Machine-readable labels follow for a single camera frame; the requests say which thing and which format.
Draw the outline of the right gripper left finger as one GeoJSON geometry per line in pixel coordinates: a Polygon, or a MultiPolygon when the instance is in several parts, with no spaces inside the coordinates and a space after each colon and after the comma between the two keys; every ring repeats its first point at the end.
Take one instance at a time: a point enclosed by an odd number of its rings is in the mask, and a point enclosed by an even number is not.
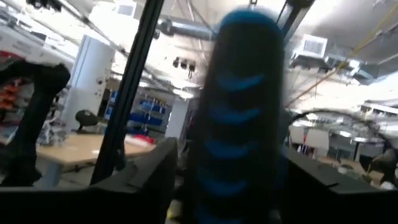
{"type": "Polygon", "coordinates": [[[164,223],[176,165],[177,141],[167,138],[87,188],[1,187],[1,223],[164,223]]]}

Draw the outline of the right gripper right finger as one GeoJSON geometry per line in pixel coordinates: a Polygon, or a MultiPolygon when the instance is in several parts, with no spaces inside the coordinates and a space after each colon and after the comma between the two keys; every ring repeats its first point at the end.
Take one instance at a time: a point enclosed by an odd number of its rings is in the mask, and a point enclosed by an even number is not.
{"type": "Polygon", "coordinates": [[[397,223],[396,190],[377,189],[295,150],[289,149],[287,157],[283,223],[397,223]]]}

